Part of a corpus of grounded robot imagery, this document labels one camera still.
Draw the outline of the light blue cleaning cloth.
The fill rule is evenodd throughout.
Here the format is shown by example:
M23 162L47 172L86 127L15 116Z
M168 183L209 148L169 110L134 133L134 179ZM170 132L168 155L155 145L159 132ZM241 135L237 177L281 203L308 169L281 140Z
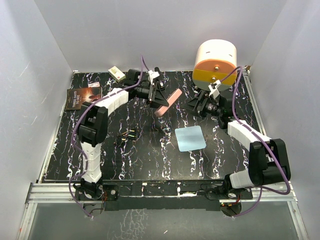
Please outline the light blue cleaning cloth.
M175 135L180 152L202 150L206 148L206 141L199 125L176 128Z

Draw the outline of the small pink card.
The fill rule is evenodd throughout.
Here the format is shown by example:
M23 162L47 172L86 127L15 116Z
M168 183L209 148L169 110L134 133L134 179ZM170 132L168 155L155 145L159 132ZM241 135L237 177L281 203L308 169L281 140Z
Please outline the small pink card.
M100 87L100 83L99 82L89 83L88 87L89 88L99 88Z

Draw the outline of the round drawer cabinet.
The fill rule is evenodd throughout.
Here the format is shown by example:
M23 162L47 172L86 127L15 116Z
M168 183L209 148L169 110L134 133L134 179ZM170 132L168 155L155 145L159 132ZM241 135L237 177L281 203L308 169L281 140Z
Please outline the round drawer cabinet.
M237 64L235 45L223 39L210 39L203 42L196 53L192 80L195 86L208 91L209 84L219 80L219 91L229 89L237 78L233 71Z

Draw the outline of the black sunglasses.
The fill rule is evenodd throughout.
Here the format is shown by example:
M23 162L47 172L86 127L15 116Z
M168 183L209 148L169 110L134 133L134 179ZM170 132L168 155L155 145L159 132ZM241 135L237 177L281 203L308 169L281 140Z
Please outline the black sunglasses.
M135 128L129 129L125 132L120 133L116 137L114 144L117 147L122 147L126 144L127 141L129 141L129 140L135 141L138 139L138 137L139 137L139 131L137 129L135 129Z

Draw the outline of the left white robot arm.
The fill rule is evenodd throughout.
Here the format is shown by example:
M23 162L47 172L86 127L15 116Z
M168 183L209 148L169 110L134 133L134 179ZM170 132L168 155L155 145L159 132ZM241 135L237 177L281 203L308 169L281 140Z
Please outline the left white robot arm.
M75 189L87 198L97 200L103 195L102 171L100 167L101 147L107 137L108 120L111 113L134 98L145 99L151 108L163 109L170 106L164 97L164 85L158 67L142 73L129 70L128 78L106 96L93 103L84 102L80 108L81 116L75 127L83 156L83 173L80 185Z

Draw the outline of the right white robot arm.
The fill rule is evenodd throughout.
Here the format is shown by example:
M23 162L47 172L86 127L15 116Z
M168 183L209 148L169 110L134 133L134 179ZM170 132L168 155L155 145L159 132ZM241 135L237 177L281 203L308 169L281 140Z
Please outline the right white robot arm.
M215 194L233 199L246 188L261 187L268 190L269 185L280 182L285 183L286 191L279 190L277 193L290 193L291 170L285 142L280 138L271 139L239 119L234 94L223 91L214 98L202 90L183 104L182 109L202 119L207 115L215 117L219 127L249 152L247 169L227 174L222 185L213 189Z

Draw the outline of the small cream box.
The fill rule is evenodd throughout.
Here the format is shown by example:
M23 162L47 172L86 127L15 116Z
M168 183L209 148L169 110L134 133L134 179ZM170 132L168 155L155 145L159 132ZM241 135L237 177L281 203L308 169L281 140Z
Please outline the small cream box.
M126 78L126 75L116 66L108 69L108 72L118 83Z

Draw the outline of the black marker pen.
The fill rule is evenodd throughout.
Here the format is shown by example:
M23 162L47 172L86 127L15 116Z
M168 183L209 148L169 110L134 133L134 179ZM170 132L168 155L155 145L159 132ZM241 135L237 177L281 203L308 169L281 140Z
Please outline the black marker pen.
M164 91L164 90L165 90L164 80L163 80L163 76L162 76L162 73L161 73L159 67L155 67L155 68L154 68L154 71L155 71L156 73L158 73L159 76L158 76L156 79L157 79L157 81L159 82L160 89L161 89L162 91Z

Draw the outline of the dark book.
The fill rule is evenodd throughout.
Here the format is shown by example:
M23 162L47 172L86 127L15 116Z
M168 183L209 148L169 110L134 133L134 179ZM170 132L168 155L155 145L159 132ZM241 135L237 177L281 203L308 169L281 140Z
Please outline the dark book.
M102 88L100 86L68 89L66 92L65 110L79 110L84 102L93 103L101 97Z

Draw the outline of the pink glasses case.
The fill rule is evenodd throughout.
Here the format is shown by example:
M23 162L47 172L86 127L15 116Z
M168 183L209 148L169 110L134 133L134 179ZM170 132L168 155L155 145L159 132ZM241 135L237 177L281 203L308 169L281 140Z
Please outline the pink glasses case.
M155 112L155 116L160 118L162 117L168 110L169 108L179 99L181 96L182 91L177 88L172 94L166 99L168 102L168 106L160 106Z

